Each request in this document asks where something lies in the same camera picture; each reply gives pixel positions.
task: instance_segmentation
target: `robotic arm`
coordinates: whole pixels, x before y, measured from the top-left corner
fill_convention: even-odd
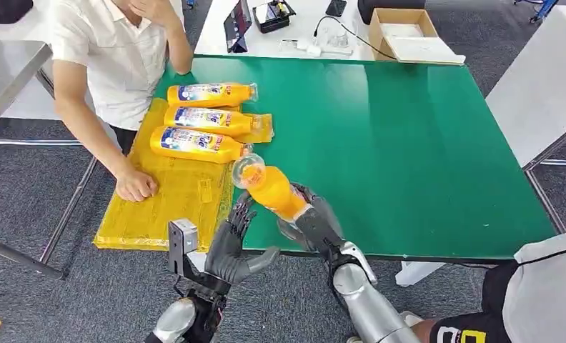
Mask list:
[[[329,267],[329,285],[364,343],[419,343],[396,309],[374,285],[367,259],[344,240],[329,204],[301,184],[294,186],[311,204],[293,224],[279,220],[281,232],[319,252]]]
[[[169,223],[169,266],[178,274],[174,289],[182,298],[163,312],[146,343],[173,343],[180,337],[191,343],[210,342],[222,320],[230,287],[262,271],[279,256],[279,249],[271,247],[258,257],[241,257],[243,238],[256,215],[249,212],[252,204],[248,193],[239,197],[220,224],[201,273],[193,271],[187,256],[197,248],[197,227],[188,219]],[[177,288],[182,277],[192,282],[186,294]]]
[[[279,230],[305,249],[318,252],[328,266],[329,287],[348,313],[364,343],[419,343],[413,331],[380,294],[372,268],[361,250],[344,239],[328,203],[310,189],[294,184],[310,206],[293,223],[279,220]],[[226,295],[232,284],[272,263],[279,250],[269,248],[253,259],[240,257],[242,242],[255,212],[252,198],[244,193],[228,219],[220,225],[207,255],[205,272],[195,274],[187,256],[197,246],[197,228],[185,219],[169,225],[170,266],[194,283],[182,299],[161,315],[145,342],[170,343],[183,337],[191,343],[210,342],[222,320]]]

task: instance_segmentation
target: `metal frame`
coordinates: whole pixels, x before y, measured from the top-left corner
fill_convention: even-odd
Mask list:
[[[54,98],[54,84],[51,79],[47,76],[42,66],[51,56],[51,49],[47,44],[44,44],[37,53],[31,58],[29,63],[21,70],[21,72],[14,78],[14,80],[5,88],[5,90],[0,94],[0,117],[9,108],[9,106],[14,102],[16,96],[20,91],[31,81],[32,77],[35,76],[39,83],[45,88],[45,90]],[[33,140],[33,139],[0,139],[0,144],[10,144],[10,145],[20,145],[20,146],[78,146],[81,145],[79,141],[74,140]],[[96,168],[96,158],[92,157],[89,162],[81,181],[77,184],[75,191],[69,200],[69,203],[62,214],[56,228],[51,234],[49,242],[45,246],[43,254],[39,260],[33,259],[32,257],[19,252],[5,244],[0,243],[0,256],[10,259],[14,262],[23,264],[25,267],[33,269],[39,273],[45,274],[53,279],[63,279],[64,272],[62,270],[55,269],[47,265],[49,259],[51,258],[56,245],[60,240],[62,232],[69,221],[69,218],[74,211],[75,206],[79,202],[83,191],[89,181],[89,178]]]
[[[550,199],[548,199],[544,188],[538,182],[533,169],[540,164],[545,166],[566,166],[566,160],[564,159],[546,159],[565,144],[566,132],[522,168],[525,172],[525,175],[527,176],[527,180],[529,180],[537,196],[540,198],[542,205],[546,209],[550,220],[552,220],[552,223],[555,225],[555,229],[559,234],[566,232],[566,226],[565,224],[563,224],[563,221],[561,220],[555,207],[552,205],[552,202],[550,202]]]

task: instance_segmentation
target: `metal table leg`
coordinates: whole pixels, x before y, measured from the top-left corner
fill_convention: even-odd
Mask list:
[[[62,271],[54,269],[45,263],[41,263],[40,261],[37,261],[32,257],[29,257],[28,255],[22,254],[21,252],[12,249],[2,243],[0,243],[0,255],[7,259],[10,259],[11,261],[18,262],[27,268],[45,274],[52,279],[60,280],[64,276],[64,273]]]
[[[49,139],[0,139],[0,145],[30,145],[30,146],[75,146],[83,145],[74,140]]]
[[[546,212],[550,216],[552,223],[555,225],[557,232],[560,234],[566,232],[566,226],[565,224],[563,224],[563,221],[561,220],[559,214],[555,210],[555,207],[552,205],[552,202],[550,202],[550,199],[546,195],[546,192],[542,188],[542,185],[540,185],[537,178],[535,177],[535,174],[533,173],[533,169],[540,164],[552,165],[552,166],[566,166],[566,160],[547,159],[548,157],[550,157],[550,155],[555,153],[555,151],[560,149],[560,147],[565,144],[566,144],[566,132],[556,141],[554,141],[551,145],[549,145],[548,148],[544,149],[544,151],[538,154],[532,161],[530,161],[523,167],[523,171],[527,176],[527,180],[529,180],[529,182],[533,186],[537,196],[540,198],[540,201],[542,202],[542,205],[544,206]]]
[[[62,218],[60,218],[60,222],[58,222],[58,225],[56,226],[54,233],[51,234],[51,238],[49,239],[49,242],[47,243],[47,246],[45,247],[45,250],[43,251],[43,254],[41,255],[39,261],[43,263],[47,263],[49,261],[49,258],[51,257],[51,254],[54,252],[54,249],[56,248],[56,244],[58,244],[58,241],[60,240],[60,236],[64,231],[64,227],[66,226],[66,223],[69,222],[69,218],[73,213],[76,204],[79,202],[79,198],[81,198],[81,195],[85,190],[85,186],[87,186],[87,182],[89,181],[89,177],[91,176],[91,173],[94,172],[95,168],[96,168],[96,158],[92,156],[91,161],[87,166],[87,169],[85,169],[85,173],[83,173],[83,177],[81,178],[81,181],[79,181],[79,184],[77,184],[75,192],[73,193],[73,196],[69,201],[69,204],[66,206],[64,213],[62,214]]]

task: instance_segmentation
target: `smartphone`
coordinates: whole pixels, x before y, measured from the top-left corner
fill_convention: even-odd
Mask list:
[[[327,10],[325,11],[325,14],[328,16],[342,16],[345,8],[345,0],[332,0],[332,2],[329,3]]]

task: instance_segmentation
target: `black pants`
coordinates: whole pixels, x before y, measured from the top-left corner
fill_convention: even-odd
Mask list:
[[[116,141],[119,143],[123,155],[127,156],[127,154],[129,154],[129,150],[131,150],[131,145],[134,143],[134,139],[136,138],[138,131],[126,130],[112,125],[110,125],[110,127],[116,135]]]
[[[483,311],[439,320],[430,332],[430,343],[511,343],[502,308],[508,282],[518,267],[511,261],[488,270],[483,281]]]

